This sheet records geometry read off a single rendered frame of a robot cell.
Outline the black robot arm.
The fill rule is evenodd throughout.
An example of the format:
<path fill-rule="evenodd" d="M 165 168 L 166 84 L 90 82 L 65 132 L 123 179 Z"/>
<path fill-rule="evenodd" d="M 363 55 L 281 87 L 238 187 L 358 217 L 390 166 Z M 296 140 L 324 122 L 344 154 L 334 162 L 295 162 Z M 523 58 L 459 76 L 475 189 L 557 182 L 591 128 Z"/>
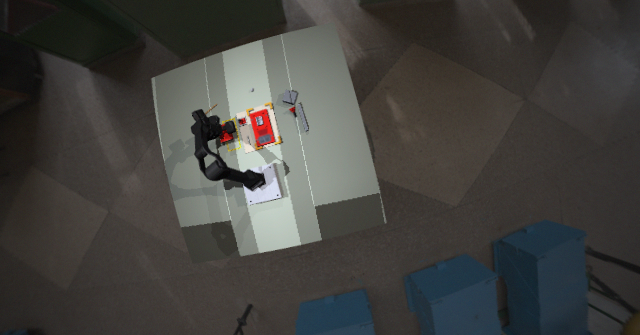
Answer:
<path fill-rule="evenodd" d="M 192 134 L 195 135 L 194 156 L 198 159 L 200 170 L 209 180 L 218 181 L 227 179 L 240 182 L 251 191 L 266 184 L 263 173 L 262 175 L 251 170 L 245 170 L 245 172 L 243 172 L 230 168 L 221 159 L 220 155 L 211 152 L 211 149 L 208 148 L 207 138 L 210 138 L 217 131 L 216 126 L 213 124 L 216 123 L 216 125 L 221 128 L 221 125 L 219 125 L 220 117 L 217 115 L 207 117 L 202 109 L 193 111 L 192 117 L 196 121 L 191 127 Z M 215 157 L 216 161 L 206 167 L 204 158 L 208 154 Z"/>

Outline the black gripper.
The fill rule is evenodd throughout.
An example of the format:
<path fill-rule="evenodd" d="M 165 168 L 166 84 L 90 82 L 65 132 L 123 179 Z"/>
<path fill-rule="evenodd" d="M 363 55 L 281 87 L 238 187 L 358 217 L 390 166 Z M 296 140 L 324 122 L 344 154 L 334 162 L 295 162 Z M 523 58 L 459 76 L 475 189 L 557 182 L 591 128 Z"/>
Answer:
<path fill-rule="evenodd" d="M 213 140 L 213 139 L 217 138 L 218 136 L 223 135 L 223 133 L 222 133 L 223 130 L 227 130 L 228 134 L 236 132 L 235 124 L 234 124 L 233 121 L 225 122 L 225 125 L 223 127 L 221 127 L 221 128 L 218 127 L 216 125 L 216 123 L 214 123 L 213 125 L 216 126 L 217 131 L 210 138 L 207 138 L 207 141 Z"/>

